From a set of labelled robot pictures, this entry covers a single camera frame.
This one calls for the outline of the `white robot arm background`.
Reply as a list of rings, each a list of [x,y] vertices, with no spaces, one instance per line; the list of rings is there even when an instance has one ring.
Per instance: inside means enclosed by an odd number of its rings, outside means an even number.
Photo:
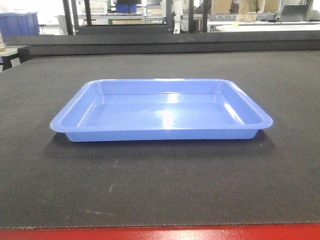
[[[174,34],[181,33],[181,25],[183,20],[183,1],[182,0],[173,0],[172,1],[172,12],[174,13],[173,21],[174,21]]]

